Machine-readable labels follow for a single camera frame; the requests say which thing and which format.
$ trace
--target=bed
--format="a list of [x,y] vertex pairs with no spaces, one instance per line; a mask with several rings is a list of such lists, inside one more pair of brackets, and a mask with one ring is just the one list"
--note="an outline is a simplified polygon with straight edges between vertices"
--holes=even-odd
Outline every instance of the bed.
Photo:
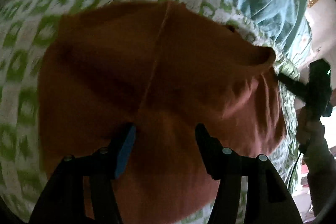
[[[0,194],[9,209],[26,222],[46,183],[39,160],[37,128],[36,86],[41,59],[55,39],[62,14],[94,9],[111,1],[130,0],[6,0],[0,8]],[[308,54],[311,39],[303,15],[307,0],[175,1],[216,22],[236,27],[255,45],[272,47],[277,55],[275,71],[298,78],[295,66]],[[281,83],[279,90],[287,136],[269,158],[289,186],[298,157],[294,95]],[[297,172],[293,177],[290,191],[297,183]],[[246,178],[241,188],[237,223],[244,219]],[[210,203],[180,222],[206,223],[212,206]]]

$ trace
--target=black cable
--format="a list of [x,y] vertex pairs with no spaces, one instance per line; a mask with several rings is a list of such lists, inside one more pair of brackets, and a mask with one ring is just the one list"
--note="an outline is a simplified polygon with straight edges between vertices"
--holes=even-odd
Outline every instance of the black cable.
[[288,190],[291,189],[292,177],[293,177],[294,171],[295,171],[295,169],[296,169],[296,165],[297,165],[297,163],[298,163],[298,161],[299,161],[299,159],[300,159],[300,157],[301,157],[301,154],[302,154],[302,152],[299,153],[299,156],[298,156],[298,158],[297,158],[297,160],[296,160],[296,162],[295,162],[295,164],[294,164],[294,167],[293,167],[291,176],[289,177]]

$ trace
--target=green and white patterned fabric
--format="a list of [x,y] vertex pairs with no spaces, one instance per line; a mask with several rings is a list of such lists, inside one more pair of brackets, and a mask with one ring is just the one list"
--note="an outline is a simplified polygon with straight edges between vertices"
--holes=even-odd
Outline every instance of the green and white patterned fabric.
[[[46,184],[40,163],[38,140],[37,76],[46,48],[54,41],[60,16],[93,9],[117,0],[7,0],[0,9],[0,195],[22,220],[28,221]],[[274,41],[257,25],[224,0],[175,0],[200,15],[238,29],[255,45],[273,47],[274,68],[292,77],[298,71]],[[294,96],[280,84],[287,137],[270,156],[288,184],[297,159]],[[246,207],[247,179],[242,182],[237,223],[242,223]],[[179,223],[206,223],[213,203]]]

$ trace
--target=orange cloth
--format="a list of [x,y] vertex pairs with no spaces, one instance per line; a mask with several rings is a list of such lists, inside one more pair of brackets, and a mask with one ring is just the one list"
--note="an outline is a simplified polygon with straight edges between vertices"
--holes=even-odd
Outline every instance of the orange cloth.
[[134,122],[134,149],[113,183],[121,216],[126,224],[180,220],[218,188],[196,145],[197,123],[245,156],[268,155],[285,136],[274,59],[271,48],[173,2],[63,16],[39,76],[45,169],[107,146]]

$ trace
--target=person's hand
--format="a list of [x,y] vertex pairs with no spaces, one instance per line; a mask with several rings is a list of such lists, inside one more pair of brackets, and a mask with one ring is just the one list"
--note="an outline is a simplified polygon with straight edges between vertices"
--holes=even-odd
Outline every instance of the person's hand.
[[324,125],[320,121],[312,121],[310,117],[309,109],[302,108],[297,119],[296,140],[303,145],[309,141],[309,146],[320,146],[324,142]]

